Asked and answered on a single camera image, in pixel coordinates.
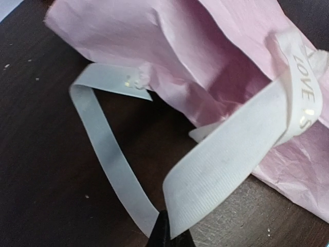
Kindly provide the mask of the beige ribbon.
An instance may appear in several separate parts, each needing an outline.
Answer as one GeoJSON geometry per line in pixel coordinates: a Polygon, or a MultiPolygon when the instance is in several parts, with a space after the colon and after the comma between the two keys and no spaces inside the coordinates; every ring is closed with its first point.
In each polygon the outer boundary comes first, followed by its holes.
{"type": "MultiPolygon", "coordinates": [[[[254,170],[272,147],[305,132],[321,117],[319,79],[328,70],[328,52],[306,47],[297,30],[276,34],[288,70],[217,128],[201,127],[206,138],[184,156],[163,182],[170,235],[177,237],[219,206],[254,170]]],[[[136,79],[128,67],[90,64],[69,93],[95,154],[118,199],[135,224],[150,236],[158,210],[123,155],[94,89],[150,100],[144,89],[125,87],[136,79]]]]}

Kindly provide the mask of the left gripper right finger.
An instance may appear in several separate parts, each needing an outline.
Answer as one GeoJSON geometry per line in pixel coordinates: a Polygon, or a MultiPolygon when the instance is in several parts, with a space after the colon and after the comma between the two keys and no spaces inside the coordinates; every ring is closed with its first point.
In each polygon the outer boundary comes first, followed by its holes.
{"type": "Polygon", "coordinates": [[[170,241],[171,247],[196,247],[192,235],[189,230],[186,230],[179,236],[170,241]]]}

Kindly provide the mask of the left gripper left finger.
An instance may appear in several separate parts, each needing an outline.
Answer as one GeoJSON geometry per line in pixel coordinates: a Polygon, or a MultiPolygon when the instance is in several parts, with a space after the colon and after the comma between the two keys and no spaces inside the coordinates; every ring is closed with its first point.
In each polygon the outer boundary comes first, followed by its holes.
{"type": "Polygon", "coordinates": [[[146,247],[170,247],[170,225],[168,212],[162,210],[155,222],[146,247]]]}

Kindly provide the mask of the pink purple wrapping paper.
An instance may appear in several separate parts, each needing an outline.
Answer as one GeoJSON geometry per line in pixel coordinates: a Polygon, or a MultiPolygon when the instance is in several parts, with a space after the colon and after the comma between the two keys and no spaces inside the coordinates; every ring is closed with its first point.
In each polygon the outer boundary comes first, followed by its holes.
{"type": "Polygon", "coordinates": [[[284,71],[273,34],[293,26],[277,1],[55,1],[45,24],[90,61],[138,68],[196,127],[284,71]]]}

